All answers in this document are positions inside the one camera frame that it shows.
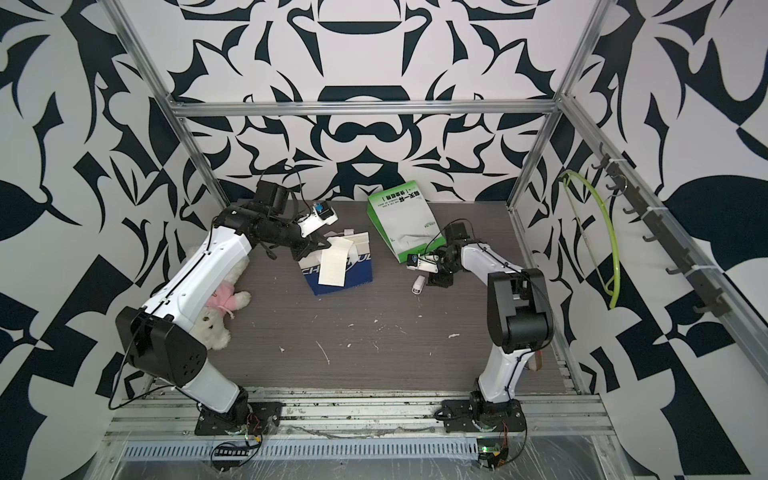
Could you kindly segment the blue paper bag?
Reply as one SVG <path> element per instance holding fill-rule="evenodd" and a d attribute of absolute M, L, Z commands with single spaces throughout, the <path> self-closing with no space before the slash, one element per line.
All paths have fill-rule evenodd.
<path fill-rule="evenodd" d="M 328 237 L 331 246 L 309 254 L 298 265 L 315 296 L 356 288 L 373 281 L 367 232 Z"/>

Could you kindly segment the green white tea bag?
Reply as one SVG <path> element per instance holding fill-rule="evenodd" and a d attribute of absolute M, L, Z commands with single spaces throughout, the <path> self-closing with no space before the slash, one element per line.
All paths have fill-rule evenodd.
<path fill-rule="evenodd" d="M 441 228 L 416 181 L 369 196 L 367 214 L 401 264 L 411 254 L 430 253 L 446 244 Z"/>

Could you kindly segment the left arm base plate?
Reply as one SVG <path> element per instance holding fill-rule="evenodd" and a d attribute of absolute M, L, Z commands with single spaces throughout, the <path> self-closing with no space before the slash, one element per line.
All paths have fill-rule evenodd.
<path fill-rule="evenodd" d="M 256 436 L 279 426 L 282 402 L 246 402 L 239 399 L 232 408 L 219 413 L 198 404 L 199 414 L 194 429 L 196 436 Z"/>

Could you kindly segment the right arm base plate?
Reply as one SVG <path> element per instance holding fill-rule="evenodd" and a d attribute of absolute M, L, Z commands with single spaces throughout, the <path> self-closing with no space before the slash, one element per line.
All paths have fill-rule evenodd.
<path fill-rule="evenodd" d="M 443 400 L 433 413 L 446 432 L 523 432 L 527 421 L 520 402 L 491 403 L 473 392 L 467 400 Z"/>

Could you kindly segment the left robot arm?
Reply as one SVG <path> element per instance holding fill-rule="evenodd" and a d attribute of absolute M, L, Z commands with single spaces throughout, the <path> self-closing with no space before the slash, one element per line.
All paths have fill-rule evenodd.
<path fill-rule="evenodd" d="M 294 260 L 329 248 L 318 231 L 337 221 L 333 208 L 321 201 L 287 217 L 288 196 L 285 187 L 259 181 L 252 198 L 230 204 L 214 218 L 206 239 L 161 290 L 141 307 L 118 314 L 126 364 L 165 380 L 209 413 L 237 423 L 247 419 L 247 393 L 211 364 L 192 329 L 225 276 L 253 248 L 286 247 Z"/>

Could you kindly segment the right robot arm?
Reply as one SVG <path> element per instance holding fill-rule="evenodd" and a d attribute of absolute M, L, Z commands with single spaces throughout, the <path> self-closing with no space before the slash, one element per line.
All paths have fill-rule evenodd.
<path fill-rule="evenodd" d="M 457 273 L 471 273 L 486 287 L 486 325 L 493 344 L 476 391 L 484 405 L 515 399 L 525 364 L 554 335 L 546 281 L 537 268 L 525 269 L 504 259 L 472 236 L 467 219 L 449 222 L 440 232 L 445 243 L 428 253 L 436 270 L 430 286 L 448 288 Z"/>

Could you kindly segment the white paper receipt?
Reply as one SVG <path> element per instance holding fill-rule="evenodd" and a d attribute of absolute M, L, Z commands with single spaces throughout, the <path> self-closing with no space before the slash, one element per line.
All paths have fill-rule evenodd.
<path fill-rule="evenodd" d="M 321 252 L 318 284 L 343 287 L 349 252 L 354 242 L 344 237 L 332 237 L 328 241 L 331 247 Z"/>

